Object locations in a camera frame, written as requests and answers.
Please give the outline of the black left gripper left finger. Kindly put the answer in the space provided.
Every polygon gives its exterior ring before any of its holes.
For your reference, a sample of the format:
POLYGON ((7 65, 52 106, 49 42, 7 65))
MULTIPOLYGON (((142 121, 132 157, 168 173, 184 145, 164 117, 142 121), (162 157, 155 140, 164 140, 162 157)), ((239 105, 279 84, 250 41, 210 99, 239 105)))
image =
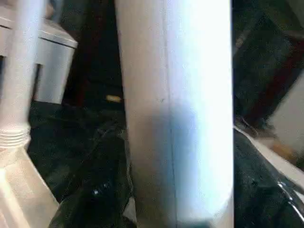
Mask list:
POLYGON ((95 132, 93 144, 68 175, 51 228, 133 228, 123 213, 131 196, 125 130, 116 121, 95 132))

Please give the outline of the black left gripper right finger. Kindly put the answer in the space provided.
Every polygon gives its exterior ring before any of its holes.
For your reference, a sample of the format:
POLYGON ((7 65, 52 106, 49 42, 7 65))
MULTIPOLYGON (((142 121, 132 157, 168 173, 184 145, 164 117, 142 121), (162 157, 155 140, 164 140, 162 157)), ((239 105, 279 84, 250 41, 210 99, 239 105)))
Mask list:
POLYGON ((302 228, 304 189, 234 130, 234 226, 302 228))

